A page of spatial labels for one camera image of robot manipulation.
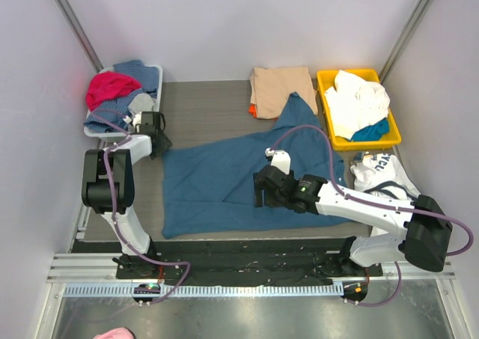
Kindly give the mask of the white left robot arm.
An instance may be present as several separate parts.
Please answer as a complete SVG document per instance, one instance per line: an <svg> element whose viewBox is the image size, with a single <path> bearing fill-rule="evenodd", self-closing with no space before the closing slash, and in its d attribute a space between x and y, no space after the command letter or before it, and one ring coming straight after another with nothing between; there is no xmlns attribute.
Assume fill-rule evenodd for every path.
<svg viewBox="0 0 479 339"><path fill-rule="evenodd" d="M119 130L124 139L109 147L85 153L82 202L104 218L121 245L121 256L115 258L119 273L152 278L161 266L150 235L141 226L135 212L133 166L140 159L156 158L171 147L165 135L165 116L161 112L139 112L120 118L131 124L133 131L111 123L101 116L108 109L96 109L91 115Z"/></svg>

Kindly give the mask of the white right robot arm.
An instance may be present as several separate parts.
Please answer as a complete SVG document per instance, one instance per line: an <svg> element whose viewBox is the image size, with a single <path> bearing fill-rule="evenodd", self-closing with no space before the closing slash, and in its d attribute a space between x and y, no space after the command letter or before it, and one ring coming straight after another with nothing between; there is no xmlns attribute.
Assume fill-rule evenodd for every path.
<svg viewBox="0 0 479 339"><path fill-rule="evenodd" d="M406 260L428 272L445 266L453 226L426 195L413 201L381 198L336 186L331 180L267 165L254 176L258 207L285 207L295 213L337 216L380 229L376 236L349 240L338 256L339 269L355 275L374 264Z"/></svg>

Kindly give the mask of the dark blue t-shirt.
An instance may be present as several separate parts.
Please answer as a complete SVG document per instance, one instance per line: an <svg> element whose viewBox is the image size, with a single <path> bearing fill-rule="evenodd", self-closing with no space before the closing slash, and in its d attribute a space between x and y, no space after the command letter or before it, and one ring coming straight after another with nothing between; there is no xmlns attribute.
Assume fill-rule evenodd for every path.
<svg viewBox="0 0 479 339"><path fill-rule="evenodd" d="M320 122L296 93L266 132L213 142L198 147L170 150L162 158L164 179L164 227L170 239L192 233L264 231L342 225L337 216L298 214L284 207L254 205L254 173L266 164L265 149L278 142L291 158L296 177L312 174L344 185L344 161L329 152L318 133Z"/></svg>

